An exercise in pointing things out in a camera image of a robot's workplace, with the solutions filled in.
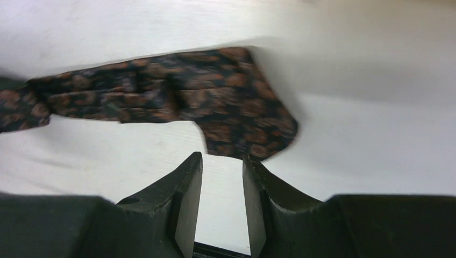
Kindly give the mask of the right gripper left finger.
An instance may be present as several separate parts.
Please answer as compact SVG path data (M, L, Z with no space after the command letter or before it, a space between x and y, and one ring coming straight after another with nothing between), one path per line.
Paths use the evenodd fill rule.
M1 194L1 257L192 257L202 155L112 203L99 196Z

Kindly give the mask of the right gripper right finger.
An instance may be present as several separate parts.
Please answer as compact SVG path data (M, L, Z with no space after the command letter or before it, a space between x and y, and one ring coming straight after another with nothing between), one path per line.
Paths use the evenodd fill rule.
M304 194L248 155L252 257L455 257L455 197Z

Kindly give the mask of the dark orange paisley tie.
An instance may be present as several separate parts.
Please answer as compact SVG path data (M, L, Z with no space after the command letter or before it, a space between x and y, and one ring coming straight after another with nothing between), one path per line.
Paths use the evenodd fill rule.
M1 132L46 126L52 114L119 123L193 121L208 154L263 161L299 124L248 49L139 58L33 78L1 78Z

